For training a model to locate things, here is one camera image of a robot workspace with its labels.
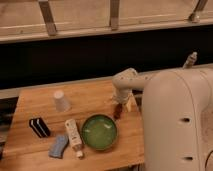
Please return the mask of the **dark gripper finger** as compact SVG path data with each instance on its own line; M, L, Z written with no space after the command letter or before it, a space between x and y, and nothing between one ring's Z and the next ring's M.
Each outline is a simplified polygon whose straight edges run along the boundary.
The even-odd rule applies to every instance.
M115 120L119 119L123 110L123 106L121 104L117 104L114 108L113 117Z

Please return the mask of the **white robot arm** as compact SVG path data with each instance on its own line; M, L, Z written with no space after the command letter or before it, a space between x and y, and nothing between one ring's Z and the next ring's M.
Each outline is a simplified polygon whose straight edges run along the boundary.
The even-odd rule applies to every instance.
M167 69L116 74L114 99L141 90L146 171L205 171L201 114L213 108L213 69Z

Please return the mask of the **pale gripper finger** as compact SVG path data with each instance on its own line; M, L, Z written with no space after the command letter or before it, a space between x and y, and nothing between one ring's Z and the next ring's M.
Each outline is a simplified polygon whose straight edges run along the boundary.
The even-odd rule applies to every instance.
M125 104L125 106L126 106L127 111L131 112L131 110L132 110L132 101L131 101L131 98L128 99L128 101Z

